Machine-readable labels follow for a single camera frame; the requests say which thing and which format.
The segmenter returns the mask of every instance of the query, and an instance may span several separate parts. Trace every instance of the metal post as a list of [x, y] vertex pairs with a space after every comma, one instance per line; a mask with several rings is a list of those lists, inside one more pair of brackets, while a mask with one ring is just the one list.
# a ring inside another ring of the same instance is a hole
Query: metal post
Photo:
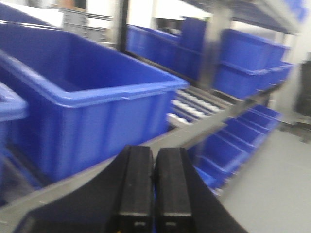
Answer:
[[156, 10], [157, 10], [158, 0], [152, 1], [152, 13], [151, 13], [151, 22], [150, 22], [150, 28], [157, 29], [157, 23], [156, 23]]
[[228, 1], [213, 2], [213, 18], [205, 33], [204, 56], [201, 64], [200, 88], [209, 89], [214, 78], [220, 54], [223, 29], [230, 28], [232, 10]]
[[117, 16], [117, 27], [115, 30], [117, 33], [117, 44], [116, 49], [120, 52], [126, 51], [126, 33], [127, 33], [127, 14], [128, 14], [128, 3], [129, 0], [118, 1], [118, 16]]

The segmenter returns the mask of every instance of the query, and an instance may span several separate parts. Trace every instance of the shelving rack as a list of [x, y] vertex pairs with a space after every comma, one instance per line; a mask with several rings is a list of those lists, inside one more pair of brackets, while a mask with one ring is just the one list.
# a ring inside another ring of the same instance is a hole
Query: shelving rack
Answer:
[[[202, 81], [209, 83], [215, 70], [215, 61], [219, 48], [220, 34], [224, 28], [230, 27], [231, 21], [246, 22], [249, 24], [265, 27], [285, 34], [299, 33], [299, 23], [294, 18], [285, 3], [281, 0], [183, 0], [186, 3], [199, 7], [213, 13], [213, 22], [208, 27], [206, 33], [205, 54], [212, 54], [205, 58], [202, 69]], [[118, 46], [125, 52], [126, 44], [126, 16], [129, 0], [119, 0], [119, 34]], [[189, 90], [199, 95], [204, 100], [213, 101], [221, 106], [222, 111], [209, 118], [198, 120], [183, 128], [175, 128], [164, 135], [144, 143], [152, 149], [156, 156], [160, 148], [163, 147], [190, 147], [198, 140], [213, 133], [223, 126], [223, 121], [228, 117], [233, 117], [251, 107], [256, 103], [263, 103], [270, 94], [281, 88], [283, 84], [260, 92], [246, 100], [239, 100], [224, 93], [208, 89], [208, 86], [199, 89], [191, 86]], [[59, 197], [70, 193], [80, 187], [100, 171], [102, 171], [113, 158], [106, 160], [90, 169], [87, 169], [69, 179], [55, 183], [45, 189], [36, 191], [31, 195], [21, 198], [8, 206], [0, 209], [0, 232], [12, 233], [21, 218], [31, 209], [49, 203]]]

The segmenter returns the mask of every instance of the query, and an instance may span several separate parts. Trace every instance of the gray shelf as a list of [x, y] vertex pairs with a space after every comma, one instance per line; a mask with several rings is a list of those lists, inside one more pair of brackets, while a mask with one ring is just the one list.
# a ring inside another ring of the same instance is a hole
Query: gray shelf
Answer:
[[[182, 0], [213, 13], [213, 0]], [[299, 22], [282, 0], [217, 0], [232, 10], [232, 20], [287, 34], [299, 32]]]
[[[258, 93], [247, 100], [236, 99], [215, 90], [205, 92], [195, 87], [190, 87], [190, 92], [200, 95], [202, 99], [216, 103], [221, 106], [222, 111], [209, 118], [199, 120], [192, 125], [176, 128], [142, 145], [149, 146], [154, 157], [156, 157], [160, 148], [163, 147], [189, 148], [201, 139], [218, 130], [220, 127], [223, 127], [225, 125], [223, 123], [225, 119], [228, 117], [234, 117], [256, 103], [262, 103], [272, 92], [280, 87], [281, 85], [275, 86], [274, 88]], [[106, 160], [71, 178], [55, 183], [40, 191], [33, 192], [29, 196], [12, 202], [10, 205], [0, 209], [0, 232], [12, 233], [16, 225], [29, 210], [58, 199], [82, 186], [105, 169], [112, 160], [113, 158]]]

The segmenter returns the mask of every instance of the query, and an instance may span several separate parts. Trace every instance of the gray floor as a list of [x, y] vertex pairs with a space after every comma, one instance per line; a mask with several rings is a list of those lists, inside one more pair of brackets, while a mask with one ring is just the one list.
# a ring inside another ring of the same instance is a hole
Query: gray floor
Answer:
[[274, 131], [220, 199], [250, 233], [310, 233], [311, 143]]

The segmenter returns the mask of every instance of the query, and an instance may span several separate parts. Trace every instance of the blue plastic bin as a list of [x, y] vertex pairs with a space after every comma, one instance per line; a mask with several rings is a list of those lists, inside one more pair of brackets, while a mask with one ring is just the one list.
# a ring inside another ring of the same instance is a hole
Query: blue plastic bin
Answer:
[[280, 83], [281, 67], [270, 69], [270, 85], [278, 85]]
[[199, 174], [199, 176], [201, 177], [201, 179], [204, 181], [204, 183], [211, 189], [216, 189], [219, 188], [219, 186], [216, 183], [216, 179], [210, 175], [208, 175], [207, 173], [205, 173], [204, 171], [202, 171], [199, 168], [195, 168], [197, 173]]
[[268, 134], [278, 125], [277, 119], [252, 111], [246, 111], [237, 120], [264, 134]]
[[282, 62], [282, 65], [280, 67], [271, 69], [272, 74], [270, 83], [277, 85], [280, 84], [282, 81], [285, 81], [288, 78], [289, 73], [293, 67], [294, 65], [291, 63]]
[[217, 134], [247, 152], [249, 156], [260, 147], [266, 138], [265, 134], [254, 130], [236, 119], [232, 118], [226, 123], [228, 125], [217, 132]]
[[204, 142], [204, 148], [195, 158], [194, 165], [216, 179], [221, 186], [247, 158], [247, 153], [221, 136], [213, 134]]
[[269, 89], [271, 87], [272, 82], [271, 80], [273, 78], [273, 75], [274, 75], [273, 69], [267, 70], [267, 73], [264, 74], [262, 78], [259, 80], [257, 90], [264, 91]]
[[65, 31], [2, 24], [0, 35], [0, 79], [30, 106], [13, 140], [53, 181], [164, 133], [187, 86]]
[[0, 193], [2, 184], [3, 156], [13, 122], [25, 118], [27, 115], [27, 103], [8, 88], [0, 83]]
[[168, 39], [168, 40], [176, 42], [176, 43], [179, 42], [179, 40], [180, 40], [180, 36], [172, 35], [172, 34], [160, 31], [160, 30], [154, 30], [151, 28], [145, 28], [145, 27], [140, 27], [140, 26], [135, 26], [135, 25], [128, 25], [128, 29], [135, 29], [135, 28], [139, 28], [139, 29], [142, 29], [144, 31], [148, 31], [150, 33], [153, 33], [153, 34], [158, 35], [164, 39]]
[[10, 7], [1, 2], [0, 2], [0, 20], [18, 23], [38, 24], [52, 27], [52, 25], [47, 22], [44, 22], [38, 18], [35, 18], [25, 12], [19, 11], [18, 9]]
[[177, 42], [152, 29], [129, 25], [127, 50], [162, 66], [172, 68]]
[[179, 45], [201, 53], [203, 51], [206, 26], [205, 21], [185, 17], [182, 23]]
[[290, 11], [294, 12], [297, 8], [302, 6], [302, 0], [284, 0], [288, 5]]
[[222, 63], [215, 75], [213, 88], [239, 99], [245, 99], [258, 91], [259, 83], [267, 70], [251, 71], [233, 64]]
[[248, 70], [264, 69], [271, 43], [261, 37], [226, 29], [222, 35], [220, 61]]
[[275, 111], [275, 110], [272, 110], [270, 108], [267, 108], [263, 105], [256, 105], [255, 107], [251, 108], [250, 111], [252, 112], [255, 112], [257, 114], [260, 114], [260, 115], [263, 115], [265, 117], [271, 117], [271, 118], [274, 118], [274, 119], [277, 119], [279, 120], [281, 117], [282, 117], [282, 114]]
[[280, 71], [280, 74], [279, 74], [279, 81], [280, 82], [288, 79], [289, 74], [290, 74], [293, 67], [294, 67], [294, 64], [287, 63], [287, 62], [282, 63], [282, 65], [281, 65], [282, 70]]
[[199, 80], [203, 55], [187, 48], [178, 47], [172, 70], [193, 80]]
[[127, 50], [198, 80], [202, 54], [179, 46], [177, 42], [160, 34], [152, 29], [129, 26]]
[[279, 67], [282, 65], [282, 58], [289, 47], [272, 43], [270, 45], [269, 54], [267, 57], [266, 69]]

